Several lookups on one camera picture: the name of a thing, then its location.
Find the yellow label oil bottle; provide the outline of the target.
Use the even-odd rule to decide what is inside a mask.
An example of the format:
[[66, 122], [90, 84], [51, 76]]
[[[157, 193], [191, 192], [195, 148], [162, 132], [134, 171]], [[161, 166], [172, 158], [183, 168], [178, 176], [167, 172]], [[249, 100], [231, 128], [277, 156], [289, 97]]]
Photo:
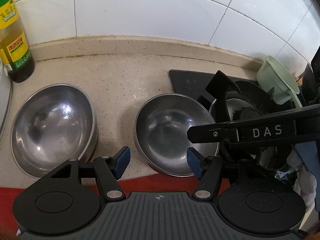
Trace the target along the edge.
[[1, 61], [15, 83], [25, 81], [35, 70], [15, 0], [1, 0]]

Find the black wok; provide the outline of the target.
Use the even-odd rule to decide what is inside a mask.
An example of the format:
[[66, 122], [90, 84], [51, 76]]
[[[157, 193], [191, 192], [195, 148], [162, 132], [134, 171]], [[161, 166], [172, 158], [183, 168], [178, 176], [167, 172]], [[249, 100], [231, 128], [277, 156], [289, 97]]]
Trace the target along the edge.
[[309, 63], [306, 65], [302, 78], [302, 95], [307, 106], [319, 103], [319, 87]]

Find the steel bowl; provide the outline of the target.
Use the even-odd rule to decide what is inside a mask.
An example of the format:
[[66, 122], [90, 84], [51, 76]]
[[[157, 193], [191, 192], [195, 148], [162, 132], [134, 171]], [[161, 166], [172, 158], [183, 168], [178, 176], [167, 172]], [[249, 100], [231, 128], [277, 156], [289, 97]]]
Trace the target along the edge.
[[18, 110], [10, 132], [16, 165], [34, 179], [68, 159], [90, 161], [98, 141], [93, 103], [82, 89], [68, 83], [32, 94]]
[[187, 163], [187, 149], [194, 147], [210, 157], [218, 154], [219, 144], [193, 144], [187, 130], [213, 123], [213, 117], [196, 100], [177, 93], [160, 94], [140, 107], [134, 125], [135, 143], [154, 170], [189, 177], [193, 172]]

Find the black gas stove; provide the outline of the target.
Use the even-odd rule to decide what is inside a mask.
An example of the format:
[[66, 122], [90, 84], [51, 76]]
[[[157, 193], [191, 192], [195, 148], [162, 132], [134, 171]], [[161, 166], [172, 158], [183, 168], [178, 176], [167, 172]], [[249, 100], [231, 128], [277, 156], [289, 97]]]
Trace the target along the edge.
[[[238, 121], [289, 110], [293, 104], [278, 105], [270, 92], [263, 91], [255, 81], [216, 74], [170, 70], [169, 77], [174, 92], [195, 99], [204, 106], [216, 123]], [[287, 158], [291, 145], [271, 147], [244, 147], [241, 157], [252, 158], [268, 173], [279, 176], [290, 170]]]

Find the white rotating condiment rack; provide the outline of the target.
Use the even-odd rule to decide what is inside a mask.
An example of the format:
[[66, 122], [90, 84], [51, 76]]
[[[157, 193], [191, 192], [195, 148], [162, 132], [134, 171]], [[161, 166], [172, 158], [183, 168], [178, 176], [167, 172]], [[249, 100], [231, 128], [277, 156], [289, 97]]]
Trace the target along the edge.
[[2, 137], [12, 97], [12, 82], [2, 60], [0, 75], [0, 137]]

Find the green plastic funnel cup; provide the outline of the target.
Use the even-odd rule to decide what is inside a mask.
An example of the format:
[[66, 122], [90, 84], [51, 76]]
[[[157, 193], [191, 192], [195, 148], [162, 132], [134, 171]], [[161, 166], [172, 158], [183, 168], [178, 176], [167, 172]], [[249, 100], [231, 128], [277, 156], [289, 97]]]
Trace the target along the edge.
[[299, 88], [291, 73], [277, 59], [267, 56], [257, 72], [257, 82], [267, 93], [271, 92], [275, 103], [283, 105], [293, 101], [296, 108], [302, 108], [298, 98]]

